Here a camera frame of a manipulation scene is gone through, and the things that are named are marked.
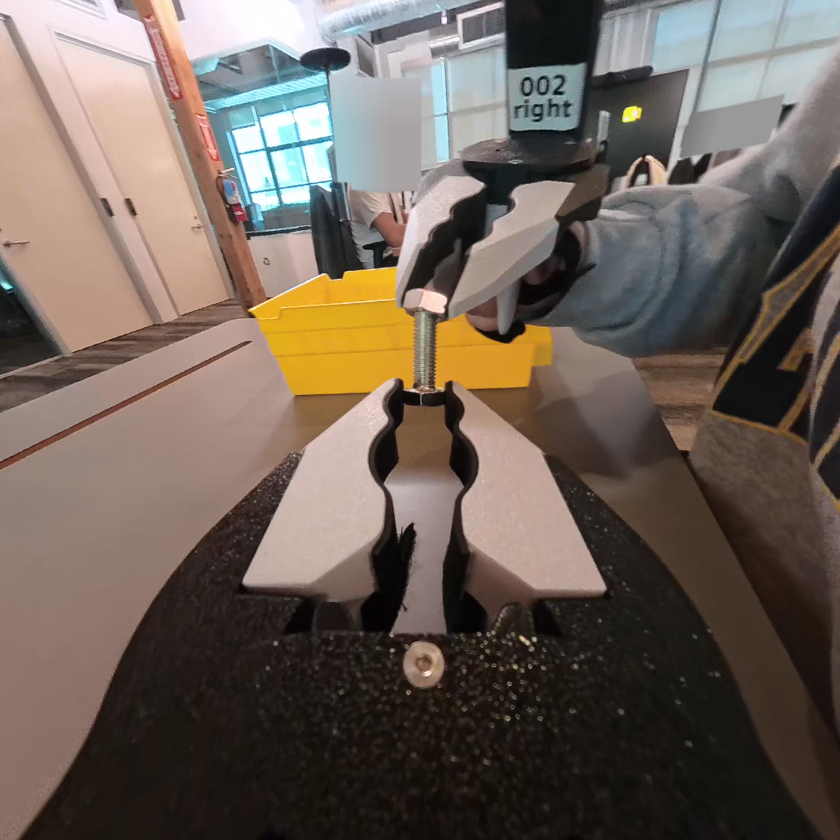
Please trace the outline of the black round lamp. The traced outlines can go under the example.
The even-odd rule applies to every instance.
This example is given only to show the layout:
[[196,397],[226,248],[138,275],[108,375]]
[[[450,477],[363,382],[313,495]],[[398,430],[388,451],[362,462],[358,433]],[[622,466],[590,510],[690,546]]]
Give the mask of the black round lamp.
[[308,50],[298,60],[304,69],[323,74],[328,85],[334,71],[349,66],[351,53],[339,47],[320,47]]

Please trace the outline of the black jacket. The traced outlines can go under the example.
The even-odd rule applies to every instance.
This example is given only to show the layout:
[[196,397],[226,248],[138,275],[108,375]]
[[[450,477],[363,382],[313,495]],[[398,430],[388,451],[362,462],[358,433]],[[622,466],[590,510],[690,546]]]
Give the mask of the black jacket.
[[342,193],[330,186],[312,184],[309,194],[311,239],[318,272],[340,280],[349,271],[362,270]]

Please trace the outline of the white door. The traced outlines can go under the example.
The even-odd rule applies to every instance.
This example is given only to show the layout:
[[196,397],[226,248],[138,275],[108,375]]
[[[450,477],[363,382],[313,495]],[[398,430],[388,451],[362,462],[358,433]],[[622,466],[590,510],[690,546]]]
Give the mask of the white door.
[[1,30],[2,262],[60,350],[151,325],[149,313],[26,67]]
[[58,50],[175,312],[229,299],[157,71],[65,35]]

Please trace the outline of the yellow plastic bin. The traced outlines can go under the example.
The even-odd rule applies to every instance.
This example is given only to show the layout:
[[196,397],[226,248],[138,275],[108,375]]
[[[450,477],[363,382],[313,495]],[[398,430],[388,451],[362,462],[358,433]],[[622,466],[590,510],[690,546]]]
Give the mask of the yellow plastic bin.
[[[249,310],[295,396],[367,394],[385,381],[413,383],[413,319],[396,306],[396,268],[320,275]],[[518,389],[553,360],[553,336],[528,326],[511,343],[465,317],[437,326],[436,382],[470,390]]]

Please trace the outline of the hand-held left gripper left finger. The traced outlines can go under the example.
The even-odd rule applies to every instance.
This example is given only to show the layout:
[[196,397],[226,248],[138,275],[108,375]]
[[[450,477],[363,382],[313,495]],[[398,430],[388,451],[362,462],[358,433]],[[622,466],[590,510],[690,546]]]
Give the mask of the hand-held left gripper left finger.
[[396,622],[403,549],[385,481],[402,420],[403,382],[392,379],[304,448],[245,590],[341,603],[362,624]]

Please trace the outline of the silver hex bolt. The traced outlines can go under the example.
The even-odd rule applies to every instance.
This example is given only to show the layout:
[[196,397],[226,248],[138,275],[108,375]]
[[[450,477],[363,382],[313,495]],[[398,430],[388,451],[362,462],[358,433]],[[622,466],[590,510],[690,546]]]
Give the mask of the silver hex bolt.
[[403,299],[413,319],[413,389],[422,395],[437,390],[437,328],[446,320],[447,307],[444,294],[427,288],[409,290]]

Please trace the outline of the grid pane window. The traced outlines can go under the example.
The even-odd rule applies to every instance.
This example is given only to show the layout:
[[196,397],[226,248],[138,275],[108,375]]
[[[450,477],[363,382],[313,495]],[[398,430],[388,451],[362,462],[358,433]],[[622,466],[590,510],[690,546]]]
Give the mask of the grid pane window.
[[262,113],[254,104],[228,113],[238,171],[262,212],[308,205],[311,186],[329,186],[333,129],[326,101]]

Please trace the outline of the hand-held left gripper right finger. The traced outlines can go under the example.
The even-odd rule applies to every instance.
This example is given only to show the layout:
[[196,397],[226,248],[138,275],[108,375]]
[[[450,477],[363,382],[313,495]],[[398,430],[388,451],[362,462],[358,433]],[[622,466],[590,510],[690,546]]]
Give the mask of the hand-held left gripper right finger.
[[509,604],[603,598],[606,583],[542,450],[456,382],[445,387],[445,423],[461,484],[446,624],[487,624]]

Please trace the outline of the person's right hand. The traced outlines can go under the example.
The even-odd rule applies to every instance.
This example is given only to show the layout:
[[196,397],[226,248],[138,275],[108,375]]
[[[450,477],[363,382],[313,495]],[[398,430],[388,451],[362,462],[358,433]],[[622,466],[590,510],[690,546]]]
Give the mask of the person's right hand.
[[513,321],[508,331],[502,332],[499,326],[495,298],[465,315],[469,325],[492,340],[509,343],[521,335],[527,325],[548,317],[576,281],[594,267],[587,225],[587,222],[574,222],[559,232],[552,254],[520,278]]

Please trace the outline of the red fire extinguisher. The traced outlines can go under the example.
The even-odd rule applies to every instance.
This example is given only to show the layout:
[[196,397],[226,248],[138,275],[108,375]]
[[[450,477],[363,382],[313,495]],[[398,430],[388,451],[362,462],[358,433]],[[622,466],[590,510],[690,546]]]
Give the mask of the red fire extinguisher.
[[234,170],[219,171],[217,173],[217,187],[229,216],[242,225],[248,222],[249,216],[240,192],[239,179],[234,174]]

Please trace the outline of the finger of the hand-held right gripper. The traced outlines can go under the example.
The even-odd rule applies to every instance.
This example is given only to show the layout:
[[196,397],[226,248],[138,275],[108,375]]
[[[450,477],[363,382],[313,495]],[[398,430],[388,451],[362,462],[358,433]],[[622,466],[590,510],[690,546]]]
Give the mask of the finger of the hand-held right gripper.
[[448,302],[450,318],[497,298],[550,256],[560,229],[557,215],[574,188],[571,182],[535,182],[513,189],[511,210],[469,249]]
[[449,310],[472,246],[485,235],[487,186],[448,175],[411,213],[396,268],[395,302],[405,310]]

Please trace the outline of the black display panel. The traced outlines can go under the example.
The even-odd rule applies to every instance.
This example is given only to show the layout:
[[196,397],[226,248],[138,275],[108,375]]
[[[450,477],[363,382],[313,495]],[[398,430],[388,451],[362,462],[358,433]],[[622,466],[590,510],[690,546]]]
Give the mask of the black display panel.
[[586,129],[603,147],[611,193],[666,181],[688,78],[688,69],[651,66],[593,78]]

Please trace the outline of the long red sign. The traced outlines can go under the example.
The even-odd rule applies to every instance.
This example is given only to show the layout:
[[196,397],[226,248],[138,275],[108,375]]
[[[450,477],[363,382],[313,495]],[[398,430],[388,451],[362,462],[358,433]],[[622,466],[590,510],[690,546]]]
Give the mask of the long red sign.
[[175,69],[172,64],[172,57],[163,37],[161,26],[153,15],[142,16],[143,26],[150,41],[155,61],[161,75],[164,89],[167,96],[173,102],[180,101],[183,97],[182,87],[179,83]]

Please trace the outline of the wooden post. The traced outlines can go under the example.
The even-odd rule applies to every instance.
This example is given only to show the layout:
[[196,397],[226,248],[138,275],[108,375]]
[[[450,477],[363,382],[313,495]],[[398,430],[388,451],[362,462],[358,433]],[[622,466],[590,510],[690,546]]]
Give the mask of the wooden post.
[[186,53],[174,5],[170,1],[135,1],[133,5],[140,20],[144,15],[153,15],[161,26],[175,73],[182,87],[183,97],[180,101],[169,99],[177,127],[234,289],[243,305],[252,308],[266,301],[267,296],[259,279],[246,231],[242,224],[229,216],[218,191],[217,173],[224,170],[223,160],[216,163],[207,156],[196,126],[195,115],[205,113],[207,116],[207,111],[192,63]]

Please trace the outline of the person's right forearm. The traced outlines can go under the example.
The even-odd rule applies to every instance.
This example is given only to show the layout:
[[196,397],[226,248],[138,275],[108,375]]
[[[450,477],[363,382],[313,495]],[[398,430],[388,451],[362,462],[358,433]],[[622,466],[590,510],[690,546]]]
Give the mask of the person's right forearm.
[[731,344],[759,309],[838,148],[836,52],[765,145],[697,184],[606,199],[584,224],[589,269],[539,322],[629,356]]

